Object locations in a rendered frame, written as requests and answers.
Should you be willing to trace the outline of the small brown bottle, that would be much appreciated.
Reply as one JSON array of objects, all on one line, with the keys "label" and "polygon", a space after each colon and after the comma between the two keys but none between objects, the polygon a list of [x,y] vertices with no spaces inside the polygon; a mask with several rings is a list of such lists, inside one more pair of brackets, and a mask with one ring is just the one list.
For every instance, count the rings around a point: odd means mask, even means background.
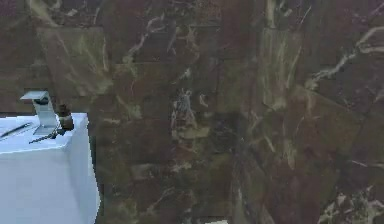
[{"label": "small brown bottle", "polygon": [[74,123],[71,116],[71,112],[65,104],[61,104],[59,106],[58,117],[62,129],[67,131],[71,131],[74,129]]}]

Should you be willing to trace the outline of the grey metal faucet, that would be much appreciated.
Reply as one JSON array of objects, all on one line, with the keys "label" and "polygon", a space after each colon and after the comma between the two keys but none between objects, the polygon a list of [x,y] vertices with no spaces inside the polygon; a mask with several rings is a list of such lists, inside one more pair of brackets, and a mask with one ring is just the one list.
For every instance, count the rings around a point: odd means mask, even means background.
[{"label": "grey metal faucet", "polygon": [[29,91],[21,97],[21,100],[31,100],[38,116],[38,127],[34,131],[34,135],[48,135],[58,127],[48,91]]}]

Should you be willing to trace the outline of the white sink cabinet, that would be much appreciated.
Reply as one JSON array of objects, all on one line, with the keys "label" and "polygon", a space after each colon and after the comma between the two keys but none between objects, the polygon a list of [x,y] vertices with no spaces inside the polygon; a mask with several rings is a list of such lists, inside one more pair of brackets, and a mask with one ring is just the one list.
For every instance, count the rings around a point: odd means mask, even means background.
[{"label": "white sink cabinet", "polygon": [[96,224],[100,195],[88,116],[38,141],[29,128],[0,141],[0,224]]}]

